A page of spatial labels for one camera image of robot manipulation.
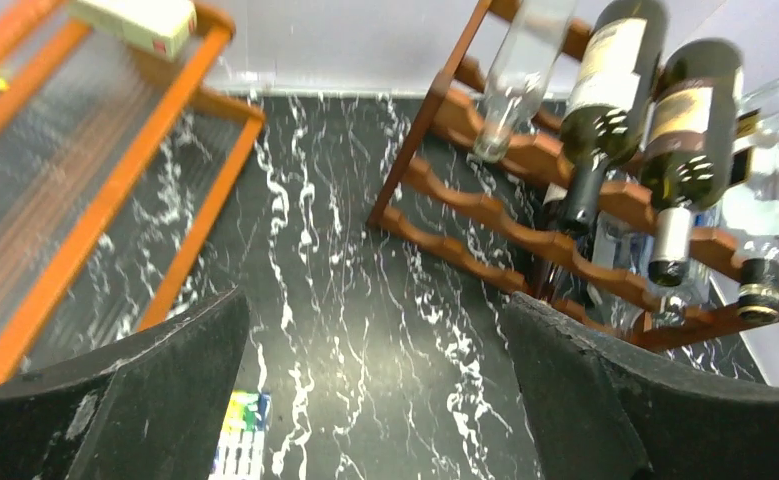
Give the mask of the colourful marker pen pack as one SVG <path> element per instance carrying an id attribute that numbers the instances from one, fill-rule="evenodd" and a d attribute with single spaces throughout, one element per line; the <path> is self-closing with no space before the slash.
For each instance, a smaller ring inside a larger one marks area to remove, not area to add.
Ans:
<path id="1" fill-rule="evenodd" d="M 209 480 L 260 480 L 271 397 L 234 390 L 224 415 Z"/>

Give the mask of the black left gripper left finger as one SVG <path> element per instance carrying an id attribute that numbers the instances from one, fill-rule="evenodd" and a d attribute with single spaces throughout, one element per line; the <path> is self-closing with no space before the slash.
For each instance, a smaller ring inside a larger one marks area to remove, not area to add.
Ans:
<path id="1" fill-rule="evenodd" d="M 245 292 L 0 384 L 0 479 L 204 479 L 249 333 Z"/>

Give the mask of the clear glass bottle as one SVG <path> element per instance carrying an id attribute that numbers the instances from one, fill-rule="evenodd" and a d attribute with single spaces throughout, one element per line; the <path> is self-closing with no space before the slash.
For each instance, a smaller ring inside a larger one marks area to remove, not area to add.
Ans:
<path id="1" fill-rule="evenodd" d="M 485 118 L 472 149 L 477 159 L 499 162 L 516 126 L 539 111 L 576 5 L 574 0 L 519 3 L 486 77 Z"/>

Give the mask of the green wine bottle brown label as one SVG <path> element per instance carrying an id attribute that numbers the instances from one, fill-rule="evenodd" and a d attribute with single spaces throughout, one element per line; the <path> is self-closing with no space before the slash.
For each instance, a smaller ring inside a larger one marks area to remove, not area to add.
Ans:
<path id="1" fill-rule="evenodd" d="M 732 42 L 704 38 L 676 50 L 658 82 L 640 172 L 657 213 L 648 264 L 657 285 L 673 287 L 686 278 L 694 217 L 728 188 L 742 63 Z"/>

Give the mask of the dark wooden wine rack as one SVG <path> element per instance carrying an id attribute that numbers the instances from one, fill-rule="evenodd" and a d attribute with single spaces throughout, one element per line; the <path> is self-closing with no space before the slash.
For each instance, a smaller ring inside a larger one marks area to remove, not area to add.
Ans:
<path id="1" fill-rule="evenodd" d="M 648 280 L 624 269 L 592 264 L 581 255 L 576 241 L 550 228 L 531 228 L 529 214 L 516 221 L 503 202 L 487 193 L 472 193 L 448 187 L 417 150 L 432 132 L 456 146 L 470 147 L 481 130 L 483 120 L 466 91 L 456 88 L 461 83 L 476 92 L 483 92 L 484 79 L 476 59 L 467 54 L 479 27 L 487 14 L 504 21 L 513 20 L 518 1 L 477 1 L 444 67 L 434 77 L 409 133 L 392 165 L 383 187 L 368 216 L 367 223 L 396 234 L 441 259 L 468 271 L 479 279 L 507 292 L 531 293 L 528 278 L 513 269 L 500 268 L 478 261 L 464 242 L 444 233 L 425 232 L 390 205 L 399 184 L 438 200 L 454 212 L 488 227 L 531 254 L 552 261 L 555 265 L 588 281 L 588 283 L 619 296 L 643 309 L 633 333 L 613 330 L 591 320 L 585 309 L 571 300 L 555 300 L 553 307 L 592 329 L 609 333 L 636 346 L 662 351 L 708 339 L 739 333 L 751 328 L 737 316 L 736 304 L 705 310 L 686 307 L 682 326 L 660 327 L 653 322 L 660 307 L 660 297 L 649 293 Z M 513 134 L 507 157 L 496 164 L 505 173 L 521 179 L 532 187 L 553 183 L 565 187 L 571 180 L 572 167 L 561 154 L 561 142 L 547 133 Z M 655 233 L 656 216 L 649 206 L 649 191 L 637 184 L 607 181 L 602 187 L 600 207 L 629 226 L 644 233 Z M 730 232 L 720 228 L 696 228 L 691 237 L 691 253 L 695 260 L 734 280 L 740 280 L 742 259 L 734 251 L 737 242 Z"/>

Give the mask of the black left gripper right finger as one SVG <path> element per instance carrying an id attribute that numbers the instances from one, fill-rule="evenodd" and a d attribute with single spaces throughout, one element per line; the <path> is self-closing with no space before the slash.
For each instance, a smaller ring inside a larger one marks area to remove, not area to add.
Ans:
<path id="1" fill-rule="evenodd" d="M 779 388 L 706 373 L 524 293 L 502 328 L 548 479 L 779 479 Z"/>

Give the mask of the dark green wine bottle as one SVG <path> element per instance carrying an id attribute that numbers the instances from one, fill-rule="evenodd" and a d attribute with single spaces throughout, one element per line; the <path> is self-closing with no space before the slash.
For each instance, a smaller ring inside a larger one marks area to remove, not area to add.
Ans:
<path id="1" fill-rule="evenodd" d="M 560 130 L 562 154 L 573 165 L 560 230 L 590 230 L 606 172 L 639 149 L 667 28 L 661 1 L 613 1 L 598 17 Z"/>

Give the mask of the orange wooden shelf rack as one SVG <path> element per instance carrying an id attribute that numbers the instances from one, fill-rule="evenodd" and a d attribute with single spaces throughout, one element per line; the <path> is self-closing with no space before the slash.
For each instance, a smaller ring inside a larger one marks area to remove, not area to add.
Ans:
<path id="1" fill-rule="evenodd" d="M 236 33 L 198 1 L 163 59 L 73 18 L 0 1 L 0 384 L 166 319 L 260 136 L 209 88 Z"/>

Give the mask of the cream cardboard box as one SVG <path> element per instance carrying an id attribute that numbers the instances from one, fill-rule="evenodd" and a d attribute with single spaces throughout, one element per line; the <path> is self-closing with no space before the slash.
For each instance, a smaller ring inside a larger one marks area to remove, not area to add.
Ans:
<path id="1" fill-rule="evenodd" d="M 197 27 L 195 4 L 187 0 L 76 0 L 69 15 L 125 43 L 174 60 Z"/>

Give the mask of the clear bottle blue label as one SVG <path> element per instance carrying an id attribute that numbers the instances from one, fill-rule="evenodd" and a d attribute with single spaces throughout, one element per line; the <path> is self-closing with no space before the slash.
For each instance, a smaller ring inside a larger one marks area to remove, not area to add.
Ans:
<path id="1" fill-rule="evenodd" d="M 603 267 L 625 269 L 639 276 L 648 275 L 649 257 L 654 239 L 638 232 L 606 212 L 597 218 L 592 262 Z M 688 306 L 703 306 L 709 302 L 709 270 L 703 264 L 690 260 L 685 280 L 677 287 L 648 284 L 651 294 L 662 299 L 656 316 L 659 326 L 677 325 L 683 320 Z M 592 284 L 586 287 L 593 314 L 604 323 L 628 332 L 643 309 Z"/>

